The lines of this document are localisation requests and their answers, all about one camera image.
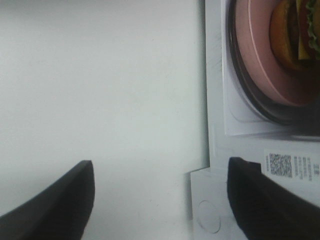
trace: tomato slice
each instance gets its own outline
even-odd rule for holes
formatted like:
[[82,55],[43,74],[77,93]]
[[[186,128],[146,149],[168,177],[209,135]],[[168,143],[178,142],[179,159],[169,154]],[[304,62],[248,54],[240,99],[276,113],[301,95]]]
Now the tomato slice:
[[309,0],[303,0],[301,7],[300,7],[300,12],[299,12],[299,29],[300,29],[300,36],[301,36],[301,40],[303,43],[303,46],[306,50],[306,52],[309,54],[309,56],[312,59],[316,58],[316,51],[311,48],[309,46],[309,35],[308,35],[308,28],[309,28],[309,24],[308,24],[308,14],[310,13],[310,11],[306,8],[307,3],[309,2]]

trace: lettuce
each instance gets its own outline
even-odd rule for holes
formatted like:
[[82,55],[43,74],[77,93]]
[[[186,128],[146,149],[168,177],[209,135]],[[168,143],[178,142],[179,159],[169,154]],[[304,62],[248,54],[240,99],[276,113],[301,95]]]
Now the lettuce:
[[308,35],[311,38],[309,40],[309,47],[315,50],[315,58],[317,60],[320,60],[320,46],[317,43],[317,36],[314,33],[314,24],[313,24],[313,17],[315,12],[315,3],[317,0],[310,0],[306,4],[306,9],[310,11],[310,13],[307,15],[307,22],[308,22]]

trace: label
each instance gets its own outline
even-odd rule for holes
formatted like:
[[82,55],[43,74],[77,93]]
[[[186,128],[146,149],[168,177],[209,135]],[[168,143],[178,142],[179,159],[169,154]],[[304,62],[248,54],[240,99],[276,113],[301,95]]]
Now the label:
[[320,159],[315,154],[264,150],[264,173],[268,177],[320,182]]

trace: black rubber tip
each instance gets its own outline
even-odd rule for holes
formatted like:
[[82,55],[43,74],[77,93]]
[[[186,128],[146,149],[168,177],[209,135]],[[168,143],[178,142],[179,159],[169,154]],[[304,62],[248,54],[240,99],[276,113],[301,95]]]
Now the black rubber tip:
[[84,160],[43,192],[0,217],[1,240],[80,240],[95,199],[94,169]]
[[249,240],[320,239],[320,208],[239,157],[229,160],[227,194],[236,222]]

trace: pink plate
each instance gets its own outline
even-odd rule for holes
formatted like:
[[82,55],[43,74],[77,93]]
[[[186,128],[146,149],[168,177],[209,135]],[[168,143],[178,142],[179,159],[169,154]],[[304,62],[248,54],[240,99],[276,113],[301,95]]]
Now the pink plate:
[[300,107],[315,100],[320,83],[315,74],[298,76],[284,69],[272,53],[269,26],[279,0],[238,0],[235,29],[242,60],[257,87],[279,104]]

